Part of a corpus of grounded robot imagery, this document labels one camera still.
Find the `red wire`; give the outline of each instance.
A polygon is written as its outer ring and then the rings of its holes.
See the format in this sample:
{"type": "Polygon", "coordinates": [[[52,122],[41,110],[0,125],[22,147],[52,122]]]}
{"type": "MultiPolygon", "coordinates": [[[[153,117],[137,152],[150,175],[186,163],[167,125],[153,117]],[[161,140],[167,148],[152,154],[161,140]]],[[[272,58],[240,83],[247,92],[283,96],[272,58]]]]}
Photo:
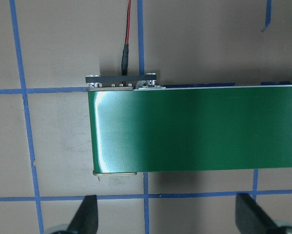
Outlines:
{"type": "Polygon", "coordinates": [[[131,17],[131,0],[128,1],[128,7],[127,7],[127,25],[126,25],[125,44],[128,44],[128,37],[130,36],[130,17],[131,17]]]}

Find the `cable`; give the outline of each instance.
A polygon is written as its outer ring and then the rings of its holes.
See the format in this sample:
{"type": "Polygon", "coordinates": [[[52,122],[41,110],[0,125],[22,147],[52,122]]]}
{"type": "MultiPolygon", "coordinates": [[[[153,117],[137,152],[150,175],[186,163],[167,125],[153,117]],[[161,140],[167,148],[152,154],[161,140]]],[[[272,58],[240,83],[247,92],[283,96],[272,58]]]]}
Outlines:
{"type": "Polygon", "coordinates": [[[121,64],[122,76],[127,76],[128,39],[129,39],[129,35],[130,35],[130,17],[131,17],[131,0],[128,1],[128,6],[127,6],[125,44],[124,44],[123,55],[122,55],[122,64],[121,64]]]}

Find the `black object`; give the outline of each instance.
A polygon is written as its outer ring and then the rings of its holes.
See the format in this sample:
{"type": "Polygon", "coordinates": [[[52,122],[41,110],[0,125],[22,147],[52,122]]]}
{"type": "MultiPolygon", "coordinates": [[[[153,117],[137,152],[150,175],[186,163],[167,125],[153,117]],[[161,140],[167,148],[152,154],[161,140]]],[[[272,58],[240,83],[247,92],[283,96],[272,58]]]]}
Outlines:
{"type": "Polygon", "coordinates": [[[156,80],[156,74],[139,76],[85,77],[86,83],[121,83],[122,81],[156,80]]]}
{"type": "Polygon", "coordinates": [[[66,231],[52,234],[96,234],[98,230],[97,196],[86,196],[66,231]]]}
{"type": "Polygon", "coordinates": [[[278,227],[249,194],[237,194],[235,222],[241,234],[292,233],[292,227],[278,227]]]}
{"type": "Polygon", "coordinates": [[[121,63],[122,76],[127,76],[127,68],[128,68],[128,44],[124,44],[121,63]]]}

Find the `green conveyor belt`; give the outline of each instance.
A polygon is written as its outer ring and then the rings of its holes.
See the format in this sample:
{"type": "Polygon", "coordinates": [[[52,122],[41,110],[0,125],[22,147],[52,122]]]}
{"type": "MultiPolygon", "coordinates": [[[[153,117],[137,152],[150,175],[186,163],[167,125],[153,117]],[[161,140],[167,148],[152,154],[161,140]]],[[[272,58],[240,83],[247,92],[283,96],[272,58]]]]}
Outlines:
{"type": "Polygon", "coordinates": [[[88,98],[96,173],[292,167],[292,86],[88,98]]]}

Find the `green surface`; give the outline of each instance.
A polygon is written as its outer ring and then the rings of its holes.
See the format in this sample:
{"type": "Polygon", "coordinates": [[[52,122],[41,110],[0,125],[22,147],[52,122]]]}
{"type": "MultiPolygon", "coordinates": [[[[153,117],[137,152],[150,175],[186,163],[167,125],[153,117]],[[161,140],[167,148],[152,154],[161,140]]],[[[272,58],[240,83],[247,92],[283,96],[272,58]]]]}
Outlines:
{"type": "Polygon", "coordinates": [[[292,86],[88,98],[96,173],[292,167],[292,86]]]}

